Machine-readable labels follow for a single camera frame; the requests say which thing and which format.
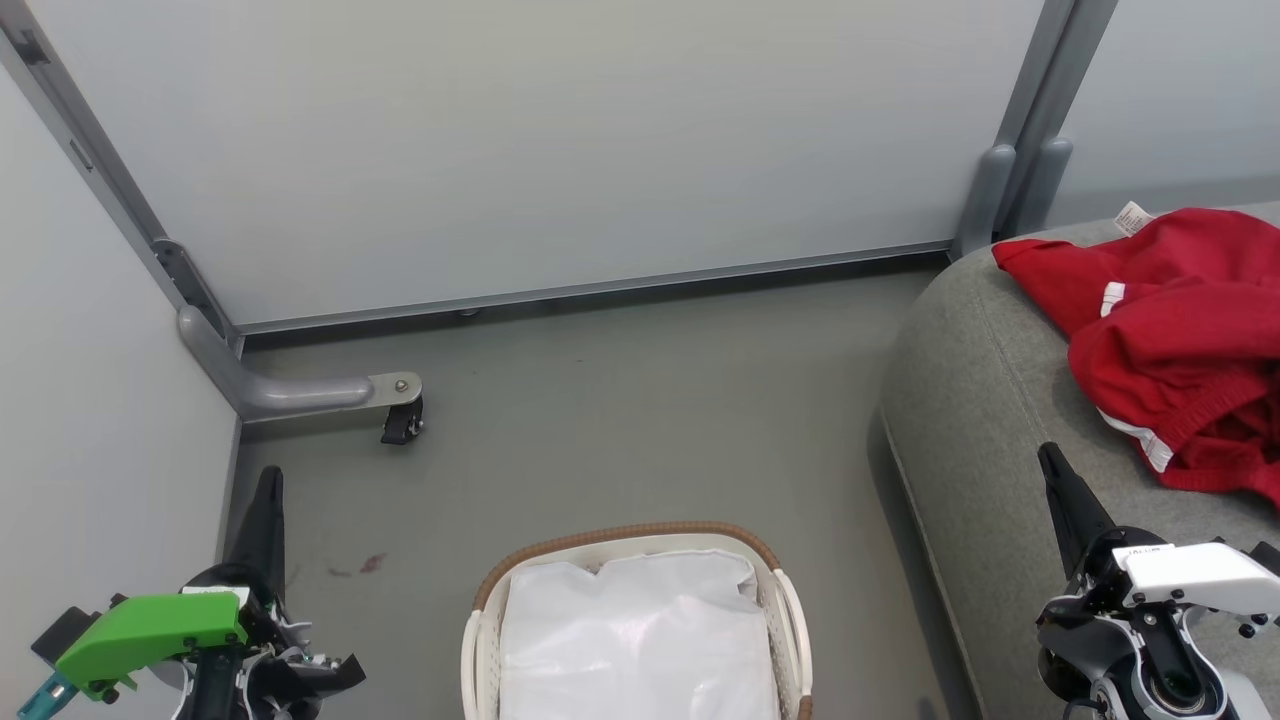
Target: white plastic bag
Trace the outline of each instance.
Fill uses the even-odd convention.
[[[778,720],[755,569],[719,551],[512,574],[503,720]]]

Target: gray floor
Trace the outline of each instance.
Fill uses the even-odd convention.
[[[238,483],[284,469],[288,596],[369,682],[328,717],[461,717],[471,598],[552,537],[714,519],[759,534],[804,602],[820,717],[957,712],[945,624],[868,427],[931,272],[273,350],[280,375],[413,370],[428,433],[380,416],[244,442]]]

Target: wall baseboard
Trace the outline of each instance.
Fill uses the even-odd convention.
[[[238,325],[246,351],[942,268],[951,241]],[[475,316],[461,311],[484,310]]]

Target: black wheel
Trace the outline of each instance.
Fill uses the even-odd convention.
[[[407,445],[416,438],[424,427],[422,397],[404,405],[392,405],[387,410],[387,423],[383,425],[385,445]]]

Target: red cloth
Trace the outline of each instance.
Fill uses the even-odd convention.
[[[1280,229],[1187,209],[1094,247],[993,251],[1070,337],[1076,382],[1161,482],[1280,506]]]

